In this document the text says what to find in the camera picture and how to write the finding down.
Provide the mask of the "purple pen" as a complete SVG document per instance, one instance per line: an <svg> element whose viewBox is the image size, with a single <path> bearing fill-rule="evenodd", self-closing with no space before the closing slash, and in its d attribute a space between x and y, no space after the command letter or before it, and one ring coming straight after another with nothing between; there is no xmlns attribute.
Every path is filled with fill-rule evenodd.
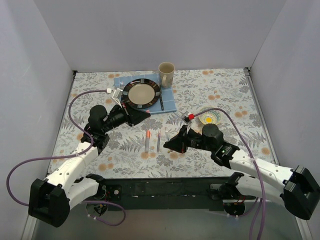
<svg viewBox="0 0 320 240"><path fill-rule="evenodd" d="M157 134L157 146L156 146L156 152L160 152L160 145L161 145L161 130L158 131Z"/></svg>

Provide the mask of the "grey marker with red tip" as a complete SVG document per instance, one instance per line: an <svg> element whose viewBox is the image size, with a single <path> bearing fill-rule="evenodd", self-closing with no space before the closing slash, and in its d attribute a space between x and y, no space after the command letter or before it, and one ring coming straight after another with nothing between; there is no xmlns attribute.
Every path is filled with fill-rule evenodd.
<svg viewBox="0 0 320 240"><path fill-rule="evenodd" d="M150 149L150 138L146 137L145 138L145 144L144 144L144 152L148 153Z"/></svg>

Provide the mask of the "orange pen cap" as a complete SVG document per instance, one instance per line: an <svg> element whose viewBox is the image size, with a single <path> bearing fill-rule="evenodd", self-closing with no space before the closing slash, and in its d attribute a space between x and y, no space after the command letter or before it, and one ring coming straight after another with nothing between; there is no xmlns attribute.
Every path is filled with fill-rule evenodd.
<svg viewBox="0 0 320 240"><path fill-rule="evenodd" d="M147 130L146 131L146 138L149 139L151 137L151 132L150 130Z"/></svg>

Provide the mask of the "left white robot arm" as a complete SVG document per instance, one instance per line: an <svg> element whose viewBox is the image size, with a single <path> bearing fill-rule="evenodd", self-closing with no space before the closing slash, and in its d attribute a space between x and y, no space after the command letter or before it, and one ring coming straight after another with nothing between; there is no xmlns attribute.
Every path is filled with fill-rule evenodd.
<svg viewBox="0 0 320 240"><path fill-rule="evenodd" d="M106 187L100 176L85 177L80 182L80 173L107 146L109 131L127 124L135 126L151 115L134 109L128 104L115 105L110 112L102 105L89 111L85 133L72 157L67 159L45 179L36 179L30 187L28 214L54 227L60 227L68 218L71 209L89 197L101 200L106 196Z"/></svg>

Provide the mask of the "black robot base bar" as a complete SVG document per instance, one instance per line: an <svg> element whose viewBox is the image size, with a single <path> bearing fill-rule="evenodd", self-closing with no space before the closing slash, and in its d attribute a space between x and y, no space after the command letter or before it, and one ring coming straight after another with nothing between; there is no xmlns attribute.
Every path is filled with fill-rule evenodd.
<svg viewBox="0 0 320 240"><path fill-rule="evenodd" d="M247 197L228 190L228 177L122 178L106 179L88 174L86 179L99 184L90 200L111 202L125 210L189 210L226 211L241 215Z"/></svg>

